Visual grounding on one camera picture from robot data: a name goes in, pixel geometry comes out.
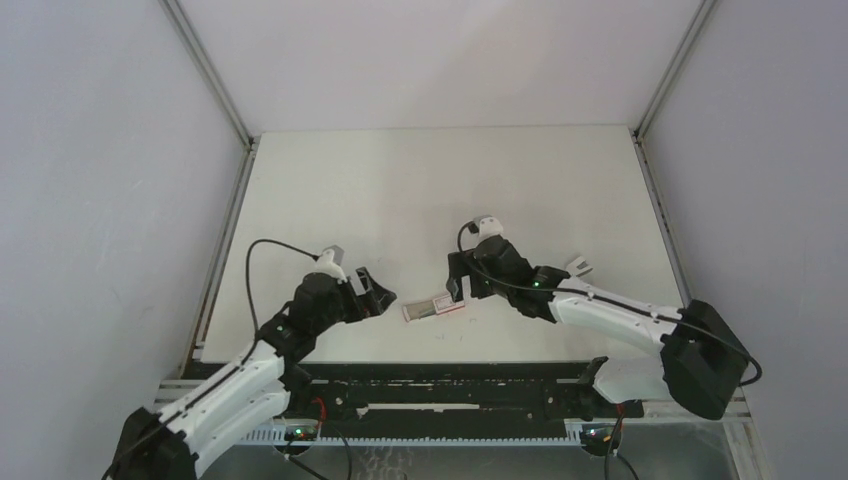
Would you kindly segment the red white staple box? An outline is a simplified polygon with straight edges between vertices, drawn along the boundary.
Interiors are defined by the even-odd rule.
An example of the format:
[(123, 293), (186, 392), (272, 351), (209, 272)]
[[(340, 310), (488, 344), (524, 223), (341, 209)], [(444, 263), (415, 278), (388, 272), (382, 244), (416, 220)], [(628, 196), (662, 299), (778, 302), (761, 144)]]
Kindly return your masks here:
[(450, 294), (433, 297), (428, 300), (408, 303), (402, 306), (402, 314), (407, 323), (448, 314), (465, 307), (463, 300), (454, 300)]

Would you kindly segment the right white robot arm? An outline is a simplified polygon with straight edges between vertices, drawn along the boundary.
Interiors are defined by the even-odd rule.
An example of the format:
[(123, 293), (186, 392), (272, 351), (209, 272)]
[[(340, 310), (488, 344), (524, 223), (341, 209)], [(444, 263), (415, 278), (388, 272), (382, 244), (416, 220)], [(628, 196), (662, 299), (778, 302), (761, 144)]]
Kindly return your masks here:
[(652, 306), (598, 289), (556, 267), (532, 266), (508, 240), (495, 235), (448, 256), (446, 288), (463, 300), (471, 295), (504, 298), (520, 314), (554, 324), (592, 329), (645, 354), (642, 362), (602, 361), (579, 388), (578, 402), (592, 416), (616, 404), (670, 398), (707, 420), (721, 419), (744, 374), (762, 368), (711, 304), (692, 300), (682, 308)]

